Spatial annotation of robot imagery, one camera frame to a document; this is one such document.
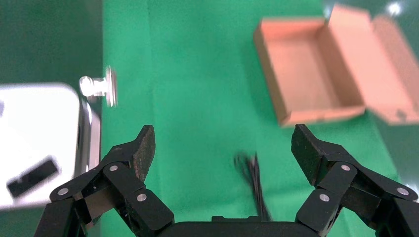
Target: black wire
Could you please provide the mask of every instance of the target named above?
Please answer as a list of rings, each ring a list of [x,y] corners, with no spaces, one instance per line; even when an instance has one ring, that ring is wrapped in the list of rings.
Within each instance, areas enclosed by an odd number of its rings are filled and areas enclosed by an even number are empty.
[[[271,215],[266,208],[265,200],[263,199],[257,155],[250,157],[246,154],[238,154],[234,159],[234,164],[251,186],[258,216],[262,221],[272,221]]]

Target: white device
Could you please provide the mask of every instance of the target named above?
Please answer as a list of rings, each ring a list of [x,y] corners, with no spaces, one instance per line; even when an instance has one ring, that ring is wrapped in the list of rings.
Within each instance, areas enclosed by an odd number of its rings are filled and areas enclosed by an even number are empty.
[[[49,203],[56,187],[99,164],[99,146],[99,117],[70,86],[0,85],[0,209]],[[14,197],[8,184],[24,184],[47,159],[56,172]]]

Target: box lid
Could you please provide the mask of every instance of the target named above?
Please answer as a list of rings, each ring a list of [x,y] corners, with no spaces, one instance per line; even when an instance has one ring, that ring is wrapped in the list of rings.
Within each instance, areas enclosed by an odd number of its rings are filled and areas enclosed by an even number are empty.
[[[370,110],[390,124],[419,122],[419,66],[386,16],[336,4],[329,29]]]

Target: green surface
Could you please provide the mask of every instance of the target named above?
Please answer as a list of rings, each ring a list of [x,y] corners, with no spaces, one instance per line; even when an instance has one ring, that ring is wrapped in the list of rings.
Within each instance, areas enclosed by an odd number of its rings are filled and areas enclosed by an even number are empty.
[[[104,65],[118,72],[119,104],[104,108],[102,154],[154,125],[146,185],[179,222],[255,215],[233,156],[257,151],[274,220],[293,221],[313,187],[291,154],[293,129],[276,123],[252,33],[262,16],[321,14],[319,0],[105,1]],[[364,166],[398,178],[368,114],[309,128]],[[115,211],[101,223],[105,237],[133,236]],[[344,210],[329,236],[374,232]]]

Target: open cardboard box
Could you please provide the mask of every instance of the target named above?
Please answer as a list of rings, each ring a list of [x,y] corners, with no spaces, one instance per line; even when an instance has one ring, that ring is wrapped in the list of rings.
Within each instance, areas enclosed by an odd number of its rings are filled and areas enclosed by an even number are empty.
[[[419,66],[395,22],[335,5],[324,18],[263,19],[254,42],[280,125],[373,111],[419,123]]]

